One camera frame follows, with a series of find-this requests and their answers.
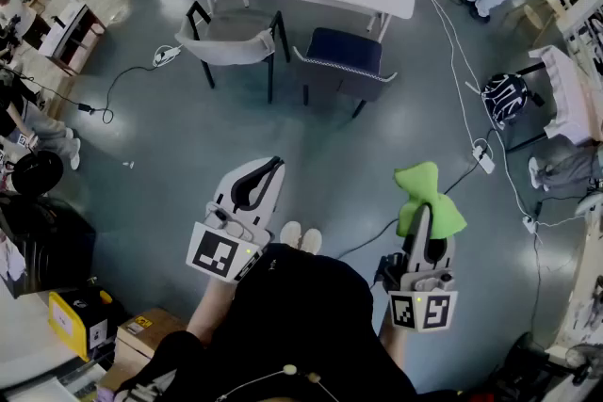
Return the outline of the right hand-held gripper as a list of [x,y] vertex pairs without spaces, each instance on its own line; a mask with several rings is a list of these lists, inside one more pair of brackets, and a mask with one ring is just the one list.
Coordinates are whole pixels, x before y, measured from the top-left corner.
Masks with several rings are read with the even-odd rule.
[[458,291],[450,269],[455,255],[455,237],[438,239],[443,251],[437,268],[431,267],[428,247],[432,209],[424,203],[416,210],[403,250],[383,256],[376,271],[389,297],[391,322],[395,327],[418,333],[447,330],[453,318]]

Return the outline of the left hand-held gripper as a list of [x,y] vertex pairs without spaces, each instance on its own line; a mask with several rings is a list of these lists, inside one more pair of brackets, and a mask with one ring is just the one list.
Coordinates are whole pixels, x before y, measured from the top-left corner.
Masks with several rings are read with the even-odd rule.
[[204,221],[194,224],[187,265],[220,281],[241,281],[274,238],[267,226],[284,178],[285,162],[278,156],[226,173]]

